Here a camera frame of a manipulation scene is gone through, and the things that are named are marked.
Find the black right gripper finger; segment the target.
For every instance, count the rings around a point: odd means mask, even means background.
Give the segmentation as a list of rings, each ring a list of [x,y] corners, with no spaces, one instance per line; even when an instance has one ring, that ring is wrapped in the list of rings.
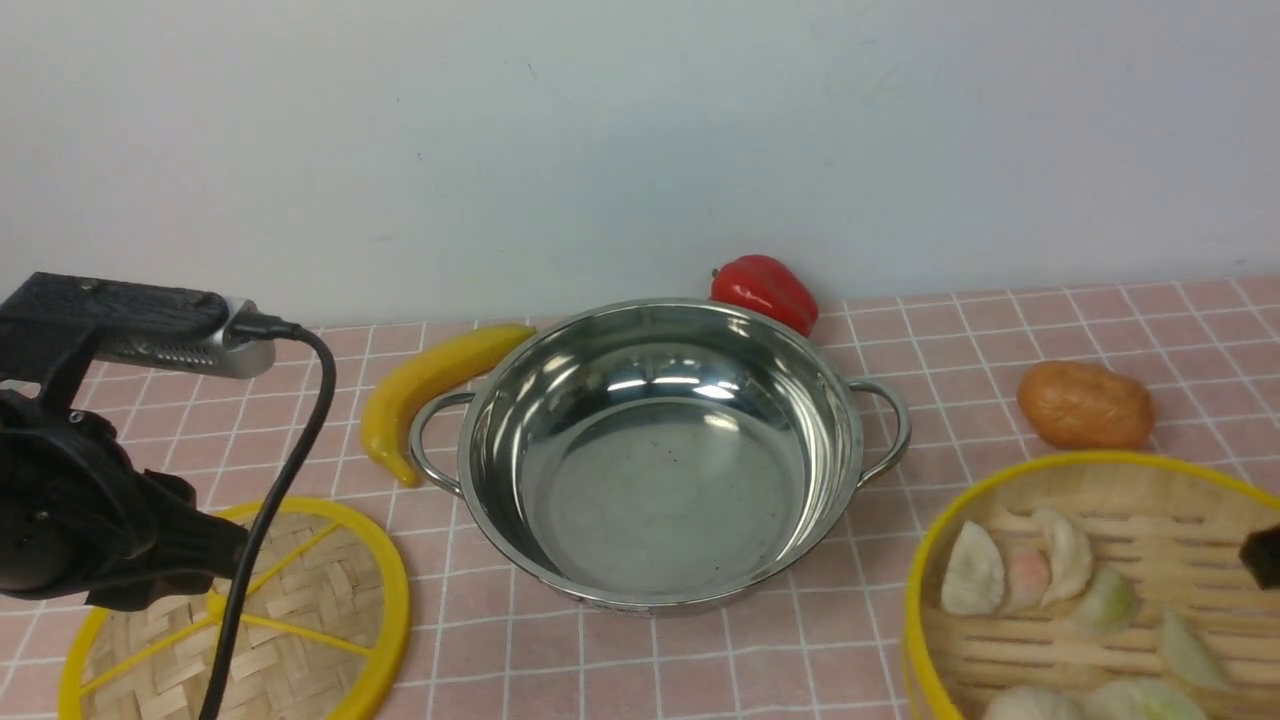
[[[1280,525],[1254,530],[1245,537],[1239,559],[1258,588],[1275,591],[1280,585]]]

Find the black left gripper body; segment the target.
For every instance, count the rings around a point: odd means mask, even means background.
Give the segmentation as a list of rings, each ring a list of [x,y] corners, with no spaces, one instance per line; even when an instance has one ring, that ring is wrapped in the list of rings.
[[[187,480],[138,470],[111,423],[3,392],[1,591],[137,612],[237,573],[248,530]]]

